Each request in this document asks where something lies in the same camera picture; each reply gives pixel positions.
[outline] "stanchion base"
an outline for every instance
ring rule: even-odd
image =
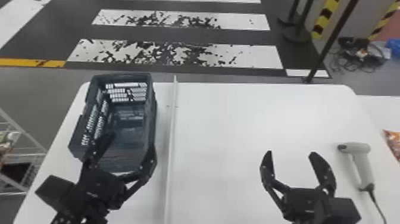
[[[278,22],[284,26],[296,26],[299,24],[299,15],[295,14],[292,20],[289,19],[289,12],[284,11],[278,15]]]
[[[310,33],[305,29],[301,29],[300,33],[296,34],[296,27],[288,27],[283,31],[283,36],[287,41],[293,43],[307,43],[311,40]]]
[[[304,84],[313,84],[313,80],[311,80],[311,82],[308,82],[307,77],[301,77],[301,82]]]

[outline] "barcode scanner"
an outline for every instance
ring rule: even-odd
[[[358,186],[360,191],[370,191],[374,189],[374,178],[371,171],[370,162],[367,154],[371,151],[369,144],[360,142],[346,142],[337,146],[342,153],[351,154],[358,170],[361,183]]]

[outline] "metal shelf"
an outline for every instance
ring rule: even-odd
[[[11,143],[11,151],[0,157],[0,196],[26,194],[46,156],[47,150],[1,109],[0,132],[6,135],[11,132],[18,135],[16,140]],[[2,167],[18,164],[28,164],[23,177],[19,178],[21,181],[16,181],[13,177],[2,173]]]

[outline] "yellow floor line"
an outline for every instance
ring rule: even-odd
[[[23,67],[63,67],[66,61],[57,60],[35,60],[22,58],[0,58],[0,66],[23,66]]]

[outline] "white floor stripe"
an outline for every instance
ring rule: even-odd
[[[0,48],[2,48],[50,0],[12,0],[0,9]]]
[[[286,73],[288,76],[293,77],[305,77],[308,76],[310,70],[308,69],[286,69]],[[328,72],[326,70],[318,70],[315,74],[315,77],[321,78],[329,78]]]
[[[101,10],[95,25],[154,26],[233,30],[270,30],[262,14],[193,13],[181,11]]]
[[[275,46],[82,39],[68,61],[282,69]]]
[[[261,0],[147,0],[147,1],[261,3]]]

